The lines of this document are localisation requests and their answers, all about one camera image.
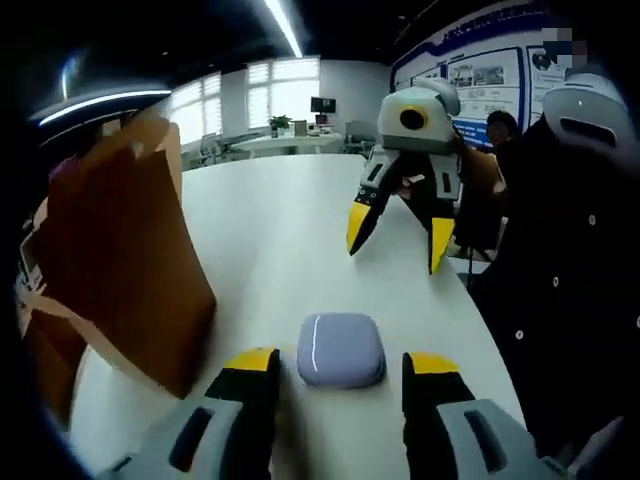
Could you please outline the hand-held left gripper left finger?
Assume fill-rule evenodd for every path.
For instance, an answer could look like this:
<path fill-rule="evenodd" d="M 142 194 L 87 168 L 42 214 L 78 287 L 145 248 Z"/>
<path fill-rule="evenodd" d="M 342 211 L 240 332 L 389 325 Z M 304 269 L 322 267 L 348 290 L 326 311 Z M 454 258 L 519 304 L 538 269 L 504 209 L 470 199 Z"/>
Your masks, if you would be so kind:
<path fill-rule="evenodd" d="M 180 401 L 100 479 L 270 479 L 280 351 L 246 350 Z"/>

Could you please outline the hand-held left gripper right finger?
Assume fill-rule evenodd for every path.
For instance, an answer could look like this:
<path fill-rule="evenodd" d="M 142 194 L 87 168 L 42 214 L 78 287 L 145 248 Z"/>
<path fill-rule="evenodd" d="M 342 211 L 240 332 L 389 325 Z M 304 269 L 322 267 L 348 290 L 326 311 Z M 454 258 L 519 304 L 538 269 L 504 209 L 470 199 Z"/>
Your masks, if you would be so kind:
<path fill-rule="evenodd" d="M 403 441 L 412 479 L 564 479 L 529 432 L 496 403 L 477 399 L 450 359 L 402 358 Z"/>

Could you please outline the person's right hand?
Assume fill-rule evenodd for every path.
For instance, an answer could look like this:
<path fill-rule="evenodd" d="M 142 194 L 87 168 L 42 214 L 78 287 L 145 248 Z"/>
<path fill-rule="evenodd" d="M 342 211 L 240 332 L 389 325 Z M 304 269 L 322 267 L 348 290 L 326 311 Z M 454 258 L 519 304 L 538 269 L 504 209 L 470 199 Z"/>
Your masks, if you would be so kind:
<path fill-rule="evenodd" d="M 411 192 L 425 180 L 423 173 L 413 173 L 404 175 L 396 190 L 396 194 L 403 197 L 410 197 Z"/>

